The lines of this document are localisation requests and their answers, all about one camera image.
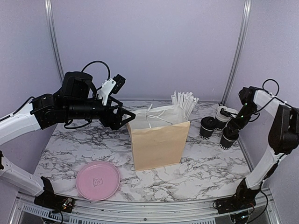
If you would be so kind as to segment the black paper coffee cup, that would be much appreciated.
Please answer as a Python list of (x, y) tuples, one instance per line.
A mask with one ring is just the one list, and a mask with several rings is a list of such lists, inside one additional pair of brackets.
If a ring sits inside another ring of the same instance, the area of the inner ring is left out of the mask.
[(212, 136), (214, 130), (215, 130), (215, 126), (201, 125), (200, 130), (199, 130), (199, 136), (203, 140), (208, 140)]
[(235, 140), (227, 140), (226, 138), (224, 138), (222, 136), (221, 140), (220, 140), (220, 147), (223, 150), (229, 150), (232, 145), (234, 144)]

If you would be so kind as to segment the black coffee cup lid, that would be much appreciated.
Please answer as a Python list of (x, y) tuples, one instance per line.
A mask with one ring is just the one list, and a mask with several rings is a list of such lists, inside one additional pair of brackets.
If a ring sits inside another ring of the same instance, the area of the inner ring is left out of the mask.
[(216, 120), (211, 116), (202, 118), (200, 123), (201, 126), (206, 130), (214, 130), (216, 128)]

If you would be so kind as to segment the brown paper bag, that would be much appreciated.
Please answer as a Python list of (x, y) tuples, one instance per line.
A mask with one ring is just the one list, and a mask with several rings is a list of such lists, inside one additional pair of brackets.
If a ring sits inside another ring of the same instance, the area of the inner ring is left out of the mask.
[(133, 111), (127, 123), (135, 171), (179, 164), (190, 122), (179, 105)]

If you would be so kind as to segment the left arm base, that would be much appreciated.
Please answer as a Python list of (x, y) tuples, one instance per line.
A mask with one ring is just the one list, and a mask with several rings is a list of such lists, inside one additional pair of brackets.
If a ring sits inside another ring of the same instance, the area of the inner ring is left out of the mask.
[(35, 197), (34, 204), (55, 211), (71, 213), (75, 202), (74, 198), (55, 194), (50, 180), (43, 176), (41, 180), (43, 181), (43, 192)]

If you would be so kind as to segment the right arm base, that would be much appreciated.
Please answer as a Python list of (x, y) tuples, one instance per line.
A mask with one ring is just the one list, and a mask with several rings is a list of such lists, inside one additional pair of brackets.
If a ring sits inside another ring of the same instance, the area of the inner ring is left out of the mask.
[(215, 200), (213, 207), (217, 209), (219, 214), (250, 208), (256, 205), (255, 197), (259, 192), (260, 187), (257, 189), (248, 188), (245, 178), (243, 178), (232, 196)]

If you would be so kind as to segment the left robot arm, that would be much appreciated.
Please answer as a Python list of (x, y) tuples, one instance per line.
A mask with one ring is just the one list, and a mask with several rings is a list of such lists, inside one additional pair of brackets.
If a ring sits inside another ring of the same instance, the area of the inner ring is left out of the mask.
[(111, 96), (125, 81), (124, 77), (116, 75), (96, 88), (91, 75), (81, 71), (67, 72), (56, 93), (29, 97), (15, 112), (0, 119), (0, 143), (3, 145), (24, 134), (59, 123), (71, 130), (74, 120), (86, 121), (82, 125), (85, 127), (97, 119), (104, 127), (118, 130), (136, 117)]

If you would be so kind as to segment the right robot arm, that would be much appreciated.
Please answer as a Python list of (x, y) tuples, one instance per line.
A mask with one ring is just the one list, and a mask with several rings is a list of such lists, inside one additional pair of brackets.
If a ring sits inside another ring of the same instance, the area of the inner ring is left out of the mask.
[(299, 146), (299, 110), (277, 96), (258, 87), (244, 87), (239, 91), (242, 108), (232, 118), (226, 129), (229, 137), (239, 134), (253, 114), (262, 110), (272, 116), (268, 133), (267, 148), (253, 171), (239, 184), (237, 195), (232, 197), (232, 206), (241, 209), (249, 200), (250, 191), (259, 191), (262, 183), (269, 178), (280, 162)]

